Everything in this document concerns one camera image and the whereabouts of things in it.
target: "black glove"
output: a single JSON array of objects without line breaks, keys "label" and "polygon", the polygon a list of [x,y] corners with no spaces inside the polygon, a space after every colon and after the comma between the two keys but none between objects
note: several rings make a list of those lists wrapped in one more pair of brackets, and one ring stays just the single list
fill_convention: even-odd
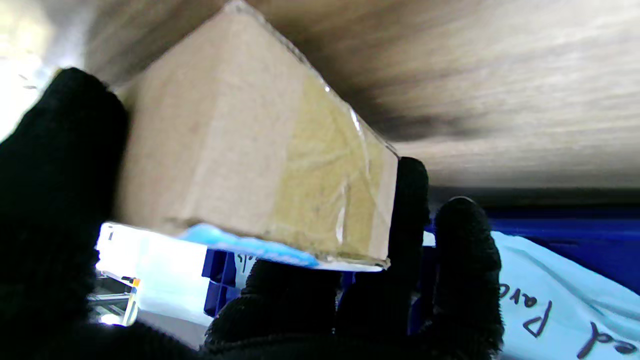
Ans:
[{"label": "black glove", "polygon": [[419,334],[407,336],[422,235],[429,221],[428,178],[422,163],[402,158],[396,184],[387,271],[358,274],[335,312],[335,272],[258,261],[242,295],[209,327],[203,351],[283,359],[325,354],[335,359],[351,354],[480,360],[495,356],[504,332],[500,256],[484,212],[468,199],[453,199],[436,217],[439,269],[422,279],[427,321]]}]

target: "black knit glove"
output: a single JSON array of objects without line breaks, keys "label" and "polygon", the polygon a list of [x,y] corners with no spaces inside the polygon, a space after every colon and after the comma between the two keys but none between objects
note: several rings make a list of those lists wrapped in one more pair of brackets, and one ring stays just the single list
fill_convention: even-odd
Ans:
[{"label": "black knit glove", "polygon": [[336,273],[258,261],[242,295],[209,327],[203,352],[279,359],[326,353],[334,359],[352,354],[474,360],[495,356],[504,331],[500,257],[486,216],[467,199],[450,201],[436,217],[440,266],[431,278],[422,279],[428,320],[420,334],[407,337],[429,218],[424,165],[402,158],[396,184],[387,271],[358,274],[336,313]]},{"label": "black knit glove", "polygon": [[127,126],[114,94],[67,69],[0,143],[0,358],[195,356],[142,324],[86,323]]}]

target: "glove finger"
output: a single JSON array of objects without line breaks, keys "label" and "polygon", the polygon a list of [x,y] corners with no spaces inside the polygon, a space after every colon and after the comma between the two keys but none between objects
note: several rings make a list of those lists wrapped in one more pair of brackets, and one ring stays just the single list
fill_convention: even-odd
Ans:
[{"label": "glove finger", "polygon": [[469,358],[496,354],[504,327],[500,315],[500,254],[484,211],[467,198],[445,204],[435,218],[440,267],[433,319],[423,339],[441,352]]},{"label": "glove finger", "polygon": [[398,163],[396,197],[389,234],[387,271],[357,274],[342,297],[336,334],[366,338],[406,336],[411,294],[420,270],[422,234],[429,217],[428,177],[412,158]]}]

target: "cardboard box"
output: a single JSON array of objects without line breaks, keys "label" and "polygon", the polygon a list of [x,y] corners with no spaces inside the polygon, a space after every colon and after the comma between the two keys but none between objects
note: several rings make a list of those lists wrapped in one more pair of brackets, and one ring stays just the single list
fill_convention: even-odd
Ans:
[{"label": "cardboard box", "polygon": [[386,264],[397,157],[252,8],[226,5],[124,92],[117,220],[212,224]]}]

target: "bright light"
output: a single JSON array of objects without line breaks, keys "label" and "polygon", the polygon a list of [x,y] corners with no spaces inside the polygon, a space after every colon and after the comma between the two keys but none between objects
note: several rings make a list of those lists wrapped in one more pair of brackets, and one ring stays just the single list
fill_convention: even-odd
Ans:
[{"label": "bright light", "polygon": [[114,314],[106,314],[100,317],[100,322],[107,325],[120,325],[120,317]]}]

